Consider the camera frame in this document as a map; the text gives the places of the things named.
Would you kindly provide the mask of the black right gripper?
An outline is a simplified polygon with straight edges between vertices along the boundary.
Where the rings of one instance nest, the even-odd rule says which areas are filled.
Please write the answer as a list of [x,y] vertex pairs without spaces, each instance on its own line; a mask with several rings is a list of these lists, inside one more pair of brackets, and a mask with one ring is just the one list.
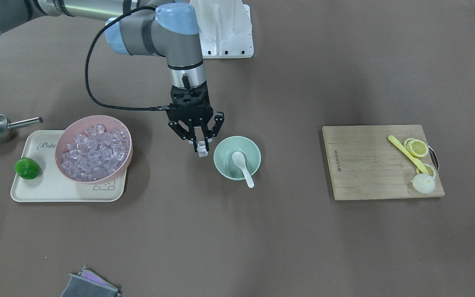
[[167,111],[169,126],[181,139],[191,141],[195,152],[198,152],[196,127],[199,127],[203,132],[204,150],[209,152],[209,144],[219,134],[225,115],[213,111],[207,83],[191,89],[173,86],[170,95],[172,103]]

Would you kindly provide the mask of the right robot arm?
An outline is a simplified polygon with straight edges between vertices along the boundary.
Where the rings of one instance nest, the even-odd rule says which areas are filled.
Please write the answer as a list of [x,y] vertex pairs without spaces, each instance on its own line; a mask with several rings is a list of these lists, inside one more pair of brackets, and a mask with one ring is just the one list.
[[[203,157],[224,122],[209,101],[195,9],[181,0],[0,0],[0,36],[43,16],[83,17],[106,24],[85,60],[85,86],[98,105],[129,111],[165,111],[170,128]],[[116,53],[166,59],[172,88],[167,106],[127,107],[100,103],[89,83],[91,53],[104,36]]]

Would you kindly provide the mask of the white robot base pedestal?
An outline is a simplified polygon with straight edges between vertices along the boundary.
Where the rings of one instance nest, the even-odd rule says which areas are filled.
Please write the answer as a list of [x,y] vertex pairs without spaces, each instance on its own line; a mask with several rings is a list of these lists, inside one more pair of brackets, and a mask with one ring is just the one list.
[[245,59],[254,55],[250,7],[241,0],[191,0],[204,59]]

